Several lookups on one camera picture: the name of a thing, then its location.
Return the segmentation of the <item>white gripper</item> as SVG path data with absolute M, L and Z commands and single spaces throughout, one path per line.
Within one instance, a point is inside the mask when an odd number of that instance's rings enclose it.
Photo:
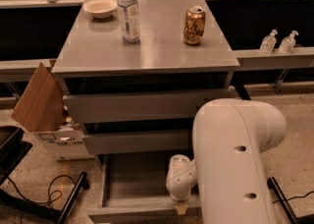
M 186 215 L 191 189 L 197 184 L 195 160 L 176 154 L 171 157 L 166 189 L 175 203 L 178 215 Z

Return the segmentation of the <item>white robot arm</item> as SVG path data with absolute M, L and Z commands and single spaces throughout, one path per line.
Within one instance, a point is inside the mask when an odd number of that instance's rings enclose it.
M 177 212 L 198 187 L 203 224 L 277 224 L 260 153 L 281 144 L 287 121 L 271 104 L 221 98 L 203 105 L 192 128 L 193 157 L 171 158 L 166 188 Z

